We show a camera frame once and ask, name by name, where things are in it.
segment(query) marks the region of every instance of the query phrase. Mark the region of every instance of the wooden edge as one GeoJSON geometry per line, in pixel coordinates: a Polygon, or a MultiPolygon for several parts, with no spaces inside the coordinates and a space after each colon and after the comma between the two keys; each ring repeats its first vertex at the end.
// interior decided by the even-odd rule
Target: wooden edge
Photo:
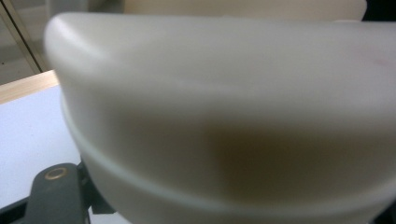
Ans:
{"type": "Polygon", "coordinates": [[[53,70],[0,86],[0,105],[59,84],[53,70]]]}

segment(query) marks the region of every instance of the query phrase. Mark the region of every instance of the brass insert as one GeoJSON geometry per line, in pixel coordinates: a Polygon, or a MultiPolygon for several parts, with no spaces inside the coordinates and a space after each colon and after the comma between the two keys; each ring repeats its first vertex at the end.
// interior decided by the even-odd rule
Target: brass insert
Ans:
{"type": "Polygon", "coordinates": [[[48,173],[46,173],[45,177],[48,180],[54,180],[54,179],[59,179],[65,175],[67,175],[67,169],[64,167],[60,167],[49,171],[48,173]]]}

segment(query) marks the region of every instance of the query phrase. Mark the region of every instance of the white table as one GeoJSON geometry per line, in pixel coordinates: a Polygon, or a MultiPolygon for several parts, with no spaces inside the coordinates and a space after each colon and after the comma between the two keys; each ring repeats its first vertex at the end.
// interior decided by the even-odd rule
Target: white table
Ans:
{"type": "MultiPolygon", "coordinates": [[[[79,164],[60,94],[54,86],[0,105],[0,208],[27,197],[40,171],[64,162],[79,164]]],[[[91,221],[130,223],[118,214],[91,215],[91,221]]]]}

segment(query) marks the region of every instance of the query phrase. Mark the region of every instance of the table surface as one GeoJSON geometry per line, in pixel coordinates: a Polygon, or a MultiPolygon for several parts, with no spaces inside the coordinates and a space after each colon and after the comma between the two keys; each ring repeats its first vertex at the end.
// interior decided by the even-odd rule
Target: table surface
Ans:
{"type": "MultiPolygon", "coordinates": [[[[50,71],[0,86],[0,208],[29,195],[35,176],[59,163],[78,164],[64,123],[61,89],[50,71]]],[[[92,224],[130,223],[118,214],[92,224]]]]}

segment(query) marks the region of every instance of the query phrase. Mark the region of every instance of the white plastic object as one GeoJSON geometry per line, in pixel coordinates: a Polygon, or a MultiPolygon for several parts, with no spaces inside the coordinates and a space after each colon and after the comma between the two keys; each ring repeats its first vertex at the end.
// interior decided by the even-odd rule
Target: white plastic object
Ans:
{"type": "Polygon", "coordinates": [[[126,0],[125,12],[139,15],[360,21],[366,5],[366,0],[126,0]]]}
{"type": "Polygon", "coordinates": [[[396,24],[63,14],[92,179],[133,223],[361,224],[396,195],[396,24]]]}

